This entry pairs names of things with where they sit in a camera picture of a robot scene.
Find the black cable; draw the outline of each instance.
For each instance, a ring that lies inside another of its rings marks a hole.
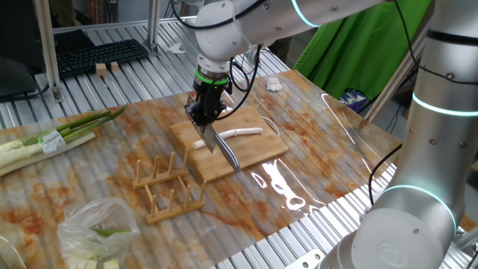
[[[473,257],[471,258],[470,262],[468,262],[468,265],[466,266],[465,269],[470,269],[471,268],[471,265],[473,264],[473,262],[475,261],[475,259],[477,258],[478,256],[478,251],[476,251],[474,254],[473,254]]]
[[[390,126],[394,123],[395,116],[398,114],[398,111],[400,110],[401,107],[402,107],[402,104],[400,103],[400,105],[398,106],[398,109],[395,111],[394,115],[391,117],[391,121],[388,124],[387,129],[385,130],[386,132],[388,132],[388,128],[390,128]]]
[[[14,102],[14,101],[23,101],[29,100],[39,95],[44,94],[49,89],[49,84],[47,83],[46,86],[38,93],[30,94],[27,96],[15,96],[15,97],[0,97],[0,102]]]
[[[170,6],[171,6],[171,2],[170,2],[168,5],[167,5],[167,7],[166,7],[166,11],[164,12],[164,16],[163,16],[163,18],[167,18],[167,14],[168,14],[168,13],[169,13],[169,11],[170,11]]]
[[[232,66],[235,66],[237,69],[239,69],[239,71],[242,72],[244,79],[246,80],[246,88],[242,88],[236,83],[234,79],[234,73],[232,72]],[[249,88],[249,84],[250,84],[249,77],[247,77],[246,71],[244,71],[244,69],[238,63],[234,62],[234,57],[231,57],[231,63],[229,64],[229,78],[231,79],[231,82],[238,90],[240,90],[243,93],[247,92],[247,89]]]
[[[184,7],[184,3],[181,2],[181,8],[179,9],[179,14],[182,12],[182,8]],[[170,18],[174,16],[173,11],[171,10]]]
[[[402,103],[400,103],[400,105],[398,106],[397,112],[395,113],[395,123],[394,123],[394,127],[392,127],[391,130],[390,130],[390,135],[391,135],[391,133],[394,131],[395,126],[397,125],[397,122],[398,122],[398,113],[400,112],[400,109],[401,109],[401,108],[402,108]]]
[[[249,14],[251,11],[253,11],[254,9],[256,9],[257,7],[259,7],[261,4],[265,3],[266,0],[258,0],[256,2],[254,2],[254,4],[251,4],[248,8],[246,8],[245,10],[241,11],[238,15],[235,16],[236,19],[240,19],[242,17],[244,17],[245,15]],[[213,24],[213,25],[204,25],[204,26],[195,26],[195,25],[190,25],[189,23],[185,22],[184,20],[181,19],[181,17],[178,15],[178,12],[176,11],[176,9],[174,8],[174,4],[173,4],[173,0],[170,0],[170,3],[172,5],[172,9],[173,9],[173,13],[174,13],[174,16],[176,17],[176,19],[178,19],[178,21],[188,27],[189,29],[193,29],[193,30],[209,30],[209,29],[214,29],[214,28],[218,28],[218,27],[221,27],[221,26],[224,26],[224,25],[228,25],[229,23],[233,22],[234,20],[231,18],[231,19],[227,19],[225,21],[222,21],[222,22],[218,22],[216,24]]]
[[[410,72],[410,74],[405,78],[404,81],[402,81],[402,83],[400,83],[400,85],[398,85],[398,88],[397,90],[401,89],[403,86],[405,86],[405,84],[408,82],[408,81],[412,81],[412,78],[414,75],[416,75],[418,72],[418,68],[417,69],[412,69],[412,71]]]
[[[242,55],[242,61],[240,62],[240,68],[244,69],[244,59],[246,58],[245,55]],[[246,75],[250,75],[254,72],[254,69],[252,68],[249,72],[246,73]]]
[[[247,97],[251,93],[252,86],[254,85],[255,76],[257,75],[257,71],[259,69],[259,58],[261,56],[261,48],[262,48],[262,45],[258,45],[257,52],[255,53],[254,73],[252,74],[251,82],[247,88],[246,94],[244,94],[244,97],[242,98],[242,100],[231,112],[227,113],[227,115],[224,115],[222,117],[218,117],[217,120],[224,120],[225,118],[233,115],[233,113],[236,112],[242,106],[242,104],[246,101]]]
[[[370,173],[370,177],[368,178],[368,196],[370,198],[370,204],[373,205],[373,195],[372,195],[372,180],[373,180],[373,175],[376,173],[376,171],[380,168],[380,166],[386,162],[395,152],[397,152],[399,149],[402,148],[402,144],[398,145],[394,150],[392,150],[390,153],[388,153],[382,160],[379,161],[379,163],[373,168],[372,173]]]
[[[405,23],[405,18],[403,17],[403,14],[402,14],[402,10],[400,9],[400,6],[398,5],[398,1],[397,0],[394,0],[394,3],[395,3],[395,6],[397,7],[397,11],[398,11],[398,14],[400,16],[400,19],[402,20],[402,25],[403,25],[403,30],[405,31],[405,35],[406,35],[406,41],[409,45],[409,51],[410,51],[410,55],[412,56],[412,60],[415,62],[415,64],[417,64],[418,68],[422,69],[423,71],[425,72],[429,72],[430,74],[433,74],[433,75],[436,75],[440,78],[443,78],[443,79],[446,79],[450,82],[453,82],[453,83],[457,83],[457,84],[466,84],[466,85],[476,85],[478,86],[478,82],[464,82],[464,81],[456,81],[456,80],[453,80],[451,78],[447,78],[446,76],[442,75],[442,74],[438,74],[436,72],[433,72],[431,70],[428,70],[427,68],[425,67],[422,67],[417,59],[415,58],[415,55],[413,53],[413,48],[412,48],[412,42],[410,40],[410,34],[409,34],[409,30],[406,28],[406,23]]]

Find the wooden cutting board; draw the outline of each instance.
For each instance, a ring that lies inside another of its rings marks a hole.
[[[253,107],[238,109],[233,115],[213,123],[218,133],[242,128],[263,128],[262,134],[226,138],[226,143],[236,154],[240,168],[244,169],[286,153],[289,148],[268,126]],[[214,181],[234,173],[231,165],[216,147],[211,153],[207,147],[193,149],[193,142],[201,139],[191,122],[171,126],[179,142],[180,151],[190,150],[190,159],[203,180]]]

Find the metal post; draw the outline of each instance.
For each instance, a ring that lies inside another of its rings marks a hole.
[[[53,40],[49,3],[48,0],[34,0],[34,3],[43,46],[46,76],[55,101],[62,102],[63,98],[60,92],[61,83],[60,76],[58,75],[57,54],[55,51],[55,41]]]
[[[159,17],[161,15],[160,10],[161,0],[149,0],[148,38],[146,39],[146,47],[149,48],[153,55],[159,55],[158,27]]]

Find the plastic bag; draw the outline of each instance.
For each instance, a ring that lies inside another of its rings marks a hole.
[[[92,229],[129,232],[115,232],[106,237]],[[140,230],[133,211],[125,201],[101,198],[73,211],[71,216],[58,224],[57,234],[63,260],[69,268],[95,268],[96,263],[118,268]]]

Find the black keyboard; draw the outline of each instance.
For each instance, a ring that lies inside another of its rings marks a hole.
[[[147,57],[148,54],[148,51],[136,40],[124,40],[57,54],[58,72],[60,77],[64,78],[95,70],[96,64],[108,65],[112,62],[121,64]]]

